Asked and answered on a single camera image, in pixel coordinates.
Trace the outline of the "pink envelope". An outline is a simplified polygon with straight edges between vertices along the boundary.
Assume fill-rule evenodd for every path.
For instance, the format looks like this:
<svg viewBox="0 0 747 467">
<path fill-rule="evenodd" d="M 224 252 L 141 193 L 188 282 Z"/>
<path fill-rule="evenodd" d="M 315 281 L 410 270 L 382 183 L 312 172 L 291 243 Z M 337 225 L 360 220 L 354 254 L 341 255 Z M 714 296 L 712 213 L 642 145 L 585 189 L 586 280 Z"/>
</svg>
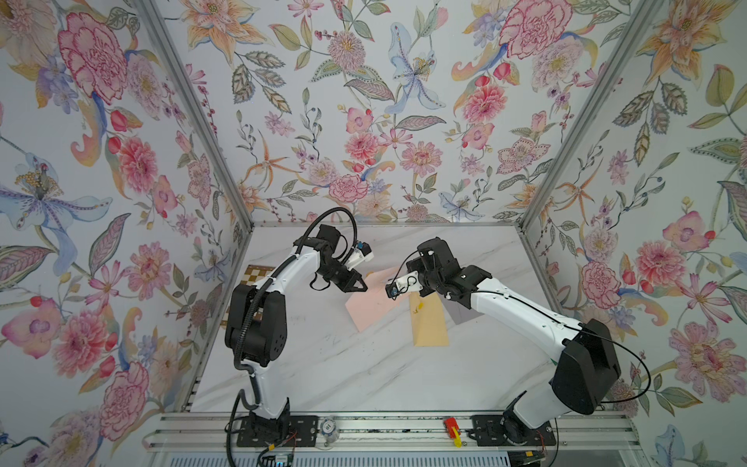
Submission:
<svg viewBox="0 0 747 467">
<path fill-rule="evenodd" d="M 389 311 L 393 311 L 397 305 L 408 301 L 407 295 L 399 296 L 396 300 L 390 299 L 385 292 L 385 285 L 391 282 L 397 268 L 369 272 L 365 278 L 368 286 L 366 292 L 356 292 L 345 303 L 345 307 L 359 333 L 380 321 Z"/>
</svg>

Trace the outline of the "yellow envelope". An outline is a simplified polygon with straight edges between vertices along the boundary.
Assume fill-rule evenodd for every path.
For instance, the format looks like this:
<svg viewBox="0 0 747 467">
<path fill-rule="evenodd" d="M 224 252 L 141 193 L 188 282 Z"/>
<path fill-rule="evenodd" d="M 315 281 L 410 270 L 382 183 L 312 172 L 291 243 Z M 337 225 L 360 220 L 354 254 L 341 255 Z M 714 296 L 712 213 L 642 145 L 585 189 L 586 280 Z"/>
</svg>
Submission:
<svg viewBox="0 0 747 467">
<path fill-rule="evenodd" d="M 440 297 L 437 294 L 421 297 L 412 293 L 409 298 L 414 345 L 417 348 L 449 346 L 445 310 Z"/>
</svg>

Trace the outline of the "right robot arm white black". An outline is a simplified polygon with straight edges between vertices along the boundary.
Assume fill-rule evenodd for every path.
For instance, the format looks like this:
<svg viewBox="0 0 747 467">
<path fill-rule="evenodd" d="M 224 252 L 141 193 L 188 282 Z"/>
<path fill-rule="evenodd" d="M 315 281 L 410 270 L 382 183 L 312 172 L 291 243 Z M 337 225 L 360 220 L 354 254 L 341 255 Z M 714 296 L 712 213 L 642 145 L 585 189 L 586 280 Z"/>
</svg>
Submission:
<svg viewBox="0 0 747 467">
<path fill-rule="evenodd" d="M 593 414 L 621 376 L 621 365 L 607 326 L 580 322 L 521 296 L 478 266 L 460 266 L 446 241 L 435 237 L 418 245 L 403 264 L 407 273 L 386 287 L 391 299 L 406 293 L 434 293 L 497 319 L 529 339 L 556 363 L 545 383 L 536 383 L 509 404 L 504 423 L 534 430 L 568 413 Z"/>
</svg>

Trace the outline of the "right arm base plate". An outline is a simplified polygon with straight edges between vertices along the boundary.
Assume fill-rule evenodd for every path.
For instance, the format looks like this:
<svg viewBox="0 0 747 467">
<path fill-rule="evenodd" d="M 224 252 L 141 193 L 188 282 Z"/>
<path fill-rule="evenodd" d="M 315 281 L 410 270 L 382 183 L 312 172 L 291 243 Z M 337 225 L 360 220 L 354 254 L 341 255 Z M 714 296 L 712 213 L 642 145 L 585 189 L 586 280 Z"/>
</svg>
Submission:
<svg viewBox="0 0 747 467">
<path fill-rule="evenodd" d="M 528 428 L 517 418 L 503 414 L 471 416 L 470 438 L 479 447 L 555 447 L 558 444 L 554 428 L 546 422 L 539 428 Z"/>
</svg>

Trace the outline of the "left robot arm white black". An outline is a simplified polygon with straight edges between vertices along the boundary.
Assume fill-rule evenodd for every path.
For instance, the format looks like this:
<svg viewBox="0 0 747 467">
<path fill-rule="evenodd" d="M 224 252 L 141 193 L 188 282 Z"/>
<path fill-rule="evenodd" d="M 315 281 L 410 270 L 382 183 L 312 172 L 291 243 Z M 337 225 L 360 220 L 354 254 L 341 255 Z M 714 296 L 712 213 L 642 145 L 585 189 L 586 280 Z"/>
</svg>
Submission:
<svg viewBox="0 0 747 467">
<path fill-rule="evenodd" d="M 341 238 L 342 233 L 329 225 L 321 226 L 314 237 L 302 235 L 267 277 L 253 285 L 240 284 L 231 294 L 225 345 L 233 352 L 233 367 L 249 375 L 253 401 L 247 409 L 263 420 L 280 420 L 290 412 L 290 400 L 268 372 L 288 338 L 287 295 L 317 279 L 342 293 L 368 290 L 356 267 L 374 258 L 371 246 L 355 239 L 338 258 Z"/>
</svg>

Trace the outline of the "grey envelope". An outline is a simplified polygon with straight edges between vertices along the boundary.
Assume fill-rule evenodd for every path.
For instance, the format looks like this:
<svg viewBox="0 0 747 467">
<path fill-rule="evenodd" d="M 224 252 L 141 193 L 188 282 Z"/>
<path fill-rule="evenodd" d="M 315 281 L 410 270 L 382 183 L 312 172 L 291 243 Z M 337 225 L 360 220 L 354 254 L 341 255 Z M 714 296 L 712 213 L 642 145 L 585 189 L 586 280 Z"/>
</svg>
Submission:
<svg viewBox="0 0 747 467">
<path fill-rule="evenodd" d="M 467 309 L 464 305 L 453 301 L 444 301 L 444 307 L 455 325 L 460 325 L 482 316 L 474 309 Z"/>
</svg>

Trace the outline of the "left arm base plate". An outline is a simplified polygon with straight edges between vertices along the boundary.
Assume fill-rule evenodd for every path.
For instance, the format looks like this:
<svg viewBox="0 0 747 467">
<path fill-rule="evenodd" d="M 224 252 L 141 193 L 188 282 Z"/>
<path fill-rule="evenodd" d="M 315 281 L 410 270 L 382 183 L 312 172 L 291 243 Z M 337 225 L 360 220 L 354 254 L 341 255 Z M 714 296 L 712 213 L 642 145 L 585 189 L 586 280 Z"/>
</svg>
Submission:
<svg viewBox="0 0 747 467">
<path fill-rule="evenodd" d="M 318 416 L 288 416 L 277 420 L 266 420 L 258 416 L 243 418 L 233 428 L 239 448 L 279 447 L 283 441 L 291 448 L 313 448 L 319 435 Z"/>
</svg>

